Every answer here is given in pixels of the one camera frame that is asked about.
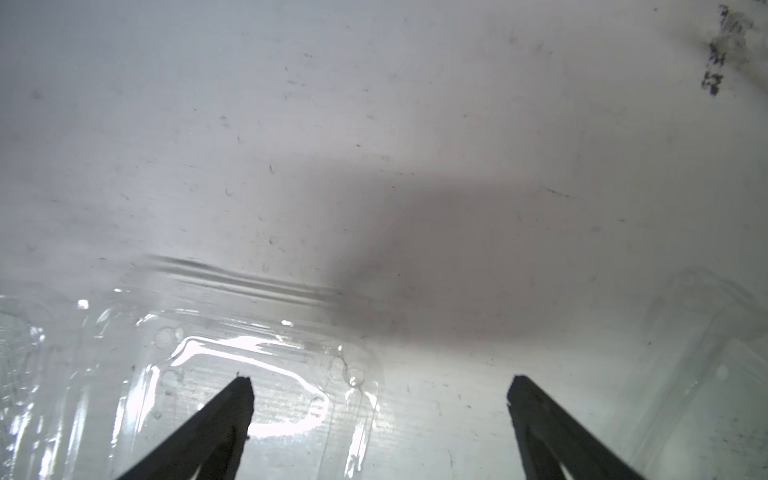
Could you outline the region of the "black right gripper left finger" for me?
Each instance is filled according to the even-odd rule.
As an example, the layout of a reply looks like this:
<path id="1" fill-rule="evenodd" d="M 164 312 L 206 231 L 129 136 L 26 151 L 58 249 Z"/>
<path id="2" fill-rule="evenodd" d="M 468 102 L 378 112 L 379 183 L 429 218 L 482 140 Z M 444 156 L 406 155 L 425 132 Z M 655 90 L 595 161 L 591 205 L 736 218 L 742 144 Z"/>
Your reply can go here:
<path id="1" fill-rule="evenodd" d="M 233 479 L 253 413 L 252 382 L 238 376 L 121 478 Z"/>

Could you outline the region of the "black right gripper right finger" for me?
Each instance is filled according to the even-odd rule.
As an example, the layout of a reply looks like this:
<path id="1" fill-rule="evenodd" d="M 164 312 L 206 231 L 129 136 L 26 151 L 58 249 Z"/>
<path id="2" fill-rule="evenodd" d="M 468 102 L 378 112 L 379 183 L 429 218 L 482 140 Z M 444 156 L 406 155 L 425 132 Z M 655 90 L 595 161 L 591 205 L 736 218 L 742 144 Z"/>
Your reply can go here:
<path id="1" fill-rule="evenodd" d="M 527 479 L 643 478 L 529 377 L 514 377 L 507 408 Z"/>

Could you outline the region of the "clear plastic clamshell container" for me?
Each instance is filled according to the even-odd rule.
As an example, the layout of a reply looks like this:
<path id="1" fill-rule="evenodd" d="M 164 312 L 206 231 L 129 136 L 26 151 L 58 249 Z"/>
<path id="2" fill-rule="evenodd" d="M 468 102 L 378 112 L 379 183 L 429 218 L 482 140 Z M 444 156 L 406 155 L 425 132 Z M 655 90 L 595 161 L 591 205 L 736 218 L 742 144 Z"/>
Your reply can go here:
<path id="1" fill-rule="evenodd" d="M 383 374 L 347 302 L 163 256 L 76 293 L 3 276 L 2 477 L 116 479 L 241 377 L 239 478 L 360 478 Z"/>

